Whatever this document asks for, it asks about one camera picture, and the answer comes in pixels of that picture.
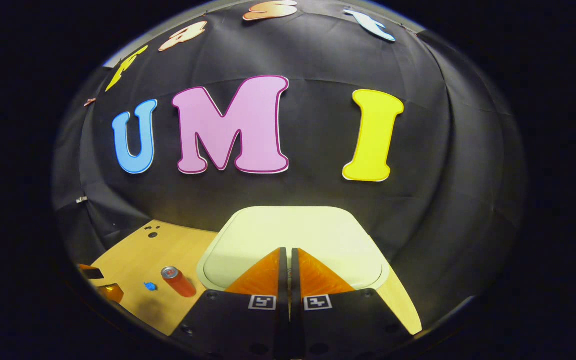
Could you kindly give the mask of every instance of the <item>blue letter u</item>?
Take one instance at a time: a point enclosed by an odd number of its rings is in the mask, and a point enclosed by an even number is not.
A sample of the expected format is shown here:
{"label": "blue letter u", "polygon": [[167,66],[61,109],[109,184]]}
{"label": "blue letter u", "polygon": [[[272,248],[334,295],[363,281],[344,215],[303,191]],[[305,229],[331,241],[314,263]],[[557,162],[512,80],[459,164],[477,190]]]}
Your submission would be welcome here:
{"label": "blue letter u", "polygon": [[148,170],[155,158],[155,141],[153,139],[153,110],[157,107],[157,100],[147,100],[135,108],[134,114],[139,118],[139,139],[141,152],[133,156],[128,149],[128,135],[126,125],[130,120],[130,112],[122,112],[112,121],[114,130],[114,149],[117,152],[119,166],[126,173],[141,174]]}

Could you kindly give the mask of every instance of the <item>hole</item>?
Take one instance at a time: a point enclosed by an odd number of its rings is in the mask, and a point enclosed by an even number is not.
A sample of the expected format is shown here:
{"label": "hole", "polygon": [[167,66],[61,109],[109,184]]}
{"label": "hole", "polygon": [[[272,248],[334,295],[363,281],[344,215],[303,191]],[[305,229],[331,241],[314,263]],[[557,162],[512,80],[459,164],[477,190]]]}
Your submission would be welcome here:
{"label": "hole", "polygon": [[396,323],[393,323],[393,324],[386,326],[386,333],[389,333],[389,334],[397,333],[399,329],[400,329],[400,326]]}
{"label": "hole", "polygon": [[372,351],[360,353],[357,355],[354,360],[372,360],[375,358],[375,353]]}
{"label": "hole", "polygon": [[192,335],[193,335],[193,330],[192,330],[192,328],[189,328],[189,327],[186,326],[186,325],[181,325],[181,331],[183,331],[184,333],[190,335],[191,337],[192,337]]}
{"label": "hole", "polygon": [[256,355],[263,355],[265,353],[268,353],[268,350],[270,349],[268,348],[268,346],[265,346],[264,344],[252,344],[250,346],[250,353]]}
{"label": "hole", "polygon": [[326,354],[328,350],[329,347],[322,342],[317,342],[316,344],[310,347],[310,353],[315,355]]}

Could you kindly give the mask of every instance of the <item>can lid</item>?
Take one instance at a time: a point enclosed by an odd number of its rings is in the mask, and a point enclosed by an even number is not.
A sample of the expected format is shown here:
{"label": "can lid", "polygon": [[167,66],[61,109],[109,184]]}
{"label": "can lid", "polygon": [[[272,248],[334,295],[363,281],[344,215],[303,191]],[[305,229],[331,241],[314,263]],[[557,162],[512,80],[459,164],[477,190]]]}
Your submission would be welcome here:
{"label": "can lid", "polygon": [[174,266],[166,266],[161,271],[161,276],[163,276],[164,279],[173,279],[178,274],[179,274],[179,270]]}

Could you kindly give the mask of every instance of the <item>yellow letter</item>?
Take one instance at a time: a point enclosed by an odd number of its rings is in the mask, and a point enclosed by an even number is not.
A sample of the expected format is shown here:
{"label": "yellow letter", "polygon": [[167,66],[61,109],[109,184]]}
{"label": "yellow letter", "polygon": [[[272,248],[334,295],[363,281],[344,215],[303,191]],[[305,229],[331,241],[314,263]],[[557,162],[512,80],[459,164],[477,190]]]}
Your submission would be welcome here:
{"label": "yellow letter", "polygon": [[112,77],[112,80],[110,80],[110,84],[108,84],[108,87],[105,88],[105,91],[109,91],[110,88],[112,88],[113,86],[115,86],[115,84],[117,84],[119,79],[122,78],[122,73],[124,71],[126,71],[126,69],[130,68],[130,66],[133,64],[133,62],[137,58],[137,55],[146,51],[147,48],[148,48],[148,45],[140,48],[137,52],[130,55],[126,60],[124,60],[123,63],[121,63],[121,65],[119,65],[119,69],[117,69],[117,73],[115,73],[115,75]]}
{"label": "yellow letter", "polygon": [[369,89],[353,92],[352,100],[361,108],[361,125],[354,157],[342,175],[355,182],[383,182],[391,174],[386,159],[395,118],[404,111],[404,104],[395,96]]}
{"label": "yellow letter", "polygon": [[188,27],[184,27],[178,32],[175,32],[172,34],[172,36],[169,37],[169,40],[159,48],[159,51],[168,50],[177,44],[185,43],[190,39],[198,37],[199,34],[205,32],[204,27],[206,24],[208,24],[208,21],[199,21]]}
{"label": "yellow letter", "polygon": [[297,2],[290,0],[262,2],[250,7],[250,12],[244,14],[244,20],[283,18],[297,12],[297,9],[294,8],[295,5]]}

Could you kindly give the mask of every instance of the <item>black fabric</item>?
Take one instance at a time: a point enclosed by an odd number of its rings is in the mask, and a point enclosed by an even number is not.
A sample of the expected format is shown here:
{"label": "black fabric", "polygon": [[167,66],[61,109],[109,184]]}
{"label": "black fabric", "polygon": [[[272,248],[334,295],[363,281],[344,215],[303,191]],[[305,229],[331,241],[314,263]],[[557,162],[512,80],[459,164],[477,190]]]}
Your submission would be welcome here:
{"label": "black fabric", "polygon": [[[109,91],[119,65],[94,77],[98,93],[94,86],[82,90],[81,108],[68,114],[70,130],[60,137],[68,145],[57,148],[55,158],[57,209],[75,194],[88,197],[79,205],[89,214],[90,238],[66,235],[75,260],[99,257],[150,219],[220,231],[247,207],[327,206],[353,214],[374,239],[423,326],[480,294],[510,250],[524,198],[521,139],[498,90],[429,32],[415,35],[371,14],[397,39],[388,43],[333,0],[302,0],[291,16],[244,22],[250,5],[179,24],[149,42]],[[201,20],[208,21],[203,34],[158,51],[174,32]],[[205,173],[180,173],[173,96],[202,86],[224,112],[240,84],[259,75],[290,82],[279,107],[288,171],[238,171],[237,139],[225,171],[209,162]],[[359,89],[404,103],[384,182],[348,181],[341,173],[357,145],[361,110],[352,93]],[[84,108],[93,97],[96,102]],[[144,173],[126,173],[117,162],[111,123],[151,99],[158,100],[153,164]],[[137,123],[134,116],[128,122],[131,151],[139,151]],[[201,146],[199,152],[206,158]]]}

